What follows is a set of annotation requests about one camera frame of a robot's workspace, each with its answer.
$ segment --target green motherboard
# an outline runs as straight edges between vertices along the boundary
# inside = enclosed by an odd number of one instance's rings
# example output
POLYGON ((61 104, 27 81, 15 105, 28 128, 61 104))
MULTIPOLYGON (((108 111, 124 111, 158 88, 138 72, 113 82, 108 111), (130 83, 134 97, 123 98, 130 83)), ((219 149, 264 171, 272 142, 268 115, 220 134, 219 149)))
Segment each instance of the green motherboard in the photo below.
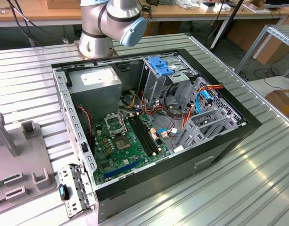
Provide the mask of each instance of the green motherboard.
MULTIPOLYGON (((158 148, 158 153, 153 153, 151 156, 147 154, 136 135, 137 132, 133 130, 130 119, 125 117, 123 120, 127 130, 126 134, 119 134, 113 138, 110 137, 105 122, 93 126, 95 131, 94 158, 97 163, 97 169, 93 176, 97 185, 170 155, 165 144, 160 139, 155 141, 151 138, 149 130, 152 128, 152 124, 146 114, 137 116, 137 122, 143 124, 141 126, 145 128, 145 133, 150 136, 151 142, 158 148)), ((110 127, 120 128, 118 121, 108 122, 108 124, 110 127)))

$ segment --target metal shelf frame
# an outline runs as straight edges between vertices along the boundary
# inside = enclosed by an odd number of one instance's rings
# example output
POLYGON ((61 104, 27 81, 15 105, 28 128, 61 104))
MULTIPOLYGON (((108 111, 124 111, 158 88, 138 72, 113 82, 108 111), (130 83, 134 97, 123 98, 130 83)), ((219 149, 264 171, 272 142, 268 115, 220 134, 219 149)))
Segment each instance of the metal shelf frame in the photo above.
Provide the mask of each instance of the metal shelf frame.
MULTIPOLYGON (((289 46, 289 25, 266 25, 260 32, 256 40, 253 42, 252 46, 248 50, 247 54, 243 57, 240 64, 235 69, 236 74, 239 74, 241 72, 245 63, 249 60, 255 49, 259 46, 259 44, 267 34, 276 37, 277 39, 281 40, 283 43, 289 46)), ((288 74, 289 69, 284 73, 283 76, 287 76, 288 74)))

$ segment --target cardboard box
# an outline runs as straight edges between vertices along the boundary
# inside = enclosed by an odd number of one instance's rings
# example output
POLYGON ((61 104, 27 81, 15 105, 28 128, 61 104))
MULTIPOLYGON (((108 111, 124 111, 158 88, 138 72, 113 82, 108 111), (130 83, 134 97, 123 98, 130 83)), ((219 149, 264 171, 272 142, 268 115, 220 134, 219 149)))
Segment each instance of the cardboard box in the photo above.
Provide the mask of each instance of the cardboard box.
POLYGON ((200 4, 200 8, 204 11, 212 11, 214 9, 215 3, 214 2, 202 2, 200 4))
POLYGON ((289 118, 289 89, 275 90, 266 99, 289 118))
POLYGON ((47 8, 81 8, 80 0, 46 0, 47 8))
POLYGON ((262 2, 252 2, 252 3, 246 3, 246 6, 248 6, 249 8, 253 9, 253 10, 264 10, 264 4, 262 2))

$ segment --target red cable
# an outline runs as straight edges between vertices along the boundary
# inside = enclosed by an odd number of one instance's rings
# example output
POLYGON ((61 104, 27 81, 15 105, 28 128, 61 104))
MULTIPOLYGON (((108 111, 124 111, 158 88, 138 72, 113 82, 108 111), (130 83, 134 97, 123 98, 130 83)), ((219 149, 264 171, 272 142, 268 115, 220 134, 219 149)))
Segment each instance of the red cable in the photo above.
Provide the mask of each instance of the red cable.
POLYGON ((91 141, 92 141, 92 125, 91 125, 91 121, 90 121, 90 115, 87 113, 86 110, 83 109, 83 107, 78 106, 78 105, 76 107, 82 109, 83 112, 85 112, 85 114, 87 115, 87 118, 88 118, 88 121, 89 121, 89 127, 90 127, 90 143, 91 143, 91 141))

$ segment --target motherboard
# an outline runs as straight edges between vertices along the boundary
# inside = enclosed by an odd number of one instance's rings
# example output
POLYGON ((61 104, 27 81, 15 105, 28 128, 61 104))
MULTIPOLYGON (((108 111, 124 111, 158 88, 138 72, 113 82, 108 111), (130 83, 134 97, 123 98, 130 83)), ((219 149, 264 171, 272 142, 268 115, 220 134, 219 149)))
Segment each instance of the motherboard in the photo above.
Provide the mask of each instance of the motherboard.
POLYGON ((152 138, 150 131, 154 127, 145 113, 121 117, 122 121, 114 118, 93 126, 97 163, 93 176, 97 185, 170 155, 161 138, 152 138), (122 125, 126 132, 112 137, 109 131, 120 129, 122 125))

